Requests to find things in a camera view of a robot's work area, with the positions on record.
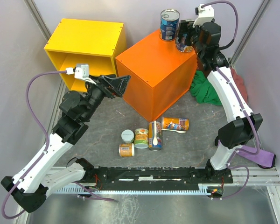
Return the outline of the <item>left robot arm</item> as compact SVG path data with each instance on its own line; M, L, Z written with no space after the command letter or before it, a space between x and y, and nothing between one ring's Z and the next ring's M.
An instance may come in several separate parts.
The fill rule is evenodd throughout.
M51 177L46 174L84 135L87 123L104 98L123 97L130 75L116 77L101 75L94 82L85 82L86 92L68 91L64 94L59 109L62 117L46 134L46 143L33 159L14 176L6 176L1 185L8 191L25 212L40 208L55 191L72 182L89 182L94 177L94 166L85 158L77 159L69 167Z

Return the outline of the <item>dark blue soup can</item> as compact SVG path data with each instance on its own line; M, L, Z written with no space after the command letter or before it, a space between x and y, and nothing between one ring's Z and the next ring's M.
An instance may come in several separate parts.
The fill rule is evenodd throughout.
M160 38L164 41L173 41L176 38L180 13L175 9L165 9L161 12Z

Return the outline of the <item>yellow soup can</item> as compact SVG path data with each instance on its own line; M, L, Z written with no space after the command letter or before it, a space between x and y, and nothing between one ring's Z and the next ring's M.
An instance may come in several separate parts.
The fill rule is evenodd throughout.
M168 130L187 131L189 129L189 119L162 117L161 126Z

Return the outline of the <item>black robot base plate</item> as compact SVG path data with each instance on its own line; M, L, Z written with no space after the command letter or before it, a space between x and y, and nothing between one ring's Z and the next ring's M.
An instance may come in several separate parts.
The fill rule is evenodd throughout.
M79 183L98 184L100 190L157 191L198 190L199 184L233 183L231 171L211 168L123 168L98 167L86 173Z

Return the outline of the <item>blue Progresso soup can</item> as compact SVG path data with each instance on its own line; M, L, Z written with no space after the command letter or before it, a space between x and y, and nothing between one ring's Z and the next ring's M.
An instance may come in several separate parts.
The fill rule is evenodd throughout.
M193 47L186 43L187 34L182 34L180 37L176 37L176 48L182 53L190 53L193 51Z

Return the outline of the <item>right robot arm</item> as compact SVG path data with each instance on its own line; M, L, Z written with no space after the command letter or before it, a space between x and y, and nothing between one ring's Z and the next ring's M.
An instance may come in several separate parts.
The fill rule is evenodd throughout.
M214 87L228 122L218 130L217 150L209 160L211 167L205 170L205 178L216 182L222 177L221 170L229 168L235 154L259 154L257 130L263 119L247 105L234 82L228 60L221 52L226 47L219 45L221 27L214 20L202 25L182 20L177 30L177 42L183 35L186 35L185 44L196 53L199 69Z

